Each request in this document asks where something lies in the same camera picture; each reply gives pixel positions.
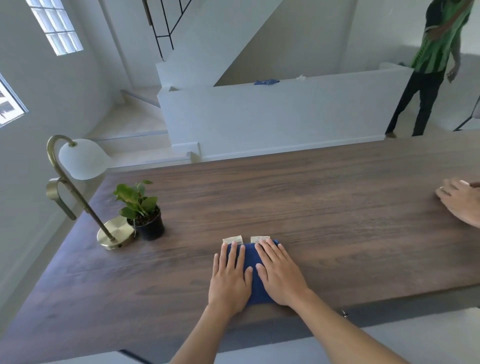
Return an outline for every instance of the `lamp stem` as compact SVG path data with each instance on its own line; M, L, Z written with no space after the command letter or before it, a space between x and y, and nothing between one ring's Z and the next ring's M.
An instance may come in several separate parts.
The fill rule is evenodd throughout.
M52 164L53 168L57 172L57 174L60 176L59 179L53 179L50 180L50 182L47 185L47 196L51 199L57 202L57 204L62 208L62 210L67 214L67 216L75 220L76 216L74 213L67 207L67 205L62 201L60 196L58 195L58 188L57 185L59 182L62 182L65 184L71 194L75 197L75 199L80 203L80 205L83 207L85 212L87 214L90 214L95 222L98 224L100 229L105 233L105 235L108 237L108 239L112 242L115 241L115 238L113 235L108 231L108 229L105 227L103 224L102 220L97 216L97 214L93 211L93 209L90 207L88 204L87 200L84 199L82 194L80 193L79 190L75 187L75 185L70 181L68 178L67 174L63 171L63 169L60 167L60 164L57 161L57 157L55 156L55 143L60 140L64 139L68 142L68 145L70 147L75 147L77 145L76 142L74 142L72 139L70 139L67 136L64 135L54 135L48 140L47 143L47 153L48 153L48 158L50 160L50 163Z

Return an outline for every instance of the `hand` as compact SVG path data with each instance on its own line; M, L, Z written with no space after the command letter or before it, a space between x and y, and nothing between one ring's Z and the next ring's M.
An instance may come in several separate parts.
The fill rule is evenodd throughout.
M452 83L456 76L458 75L458 71L460 70L460 63L456 63L452 70L447 74L448 82Z
M260 240L255 244L261 264L256 268L267 293L282 306L292 306L294 302L310 290L298 266L288 255L282 244L278 247L272 239Z
M454 216L480 228L480 189L473 188L465 181L452 179L444 180L443 187L437 189L436 193Z
M208 305L224 310L230 317L241 312L252 294L253 268L248 267L243 274L245 246L240 246L240 254L235 267L237 243L232 244L227 263L227 247L223 243L220 257L215 254L213 274L208 292Z

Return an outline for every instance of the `folded blue cloth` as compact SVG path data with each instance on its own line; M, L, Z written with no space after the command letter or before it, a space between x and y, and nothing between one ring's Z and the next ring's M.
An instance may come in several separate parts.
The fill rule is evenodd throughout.
M279 80L265 80L265 81L257 81L254 83L254 85L267 85L267 86L271 86L271 85L275 85L275 84L278 84L280 81Z
M257 263L262 263L260 256L255 249L255 244L244 244L245 245L245 263L243 263L243 271L248 267L253 268L253 281L252 281L252 295L247 302L247 306L251 306L253 304L261 304L261 303L275 303L274 300L270 298L267 291L265 290L264 284L260 277L258 276L257 268L255 267ZM227 257L230 254L231 244L228 246L227 249ZM237 246L237 258L240 252L240 244Z

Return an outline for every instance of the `lamp shade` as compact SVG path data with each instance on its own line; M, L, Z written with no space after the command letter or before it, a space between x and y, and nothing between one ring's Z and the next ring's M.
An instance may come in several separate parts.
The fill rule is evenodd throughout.
M111 159L95 142L75 139L76 146L64 144L59 151L59 161L76 180L97 177L110 167Z

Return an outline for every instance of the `wood grain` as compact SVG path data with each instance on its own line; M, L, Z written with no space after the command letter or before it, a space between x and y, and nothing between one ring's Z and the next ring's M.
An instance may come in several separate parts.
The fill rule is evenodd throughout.
M1 362L43 363L184 337L207 303L222 239L270 235L335 308L480 284L479 230L434 196L443 178L478 181L480 133L339 146L108 175L149 179L166 226L151 243L106 251L83 214L0 341ZM291 315L249 308L233 326Z

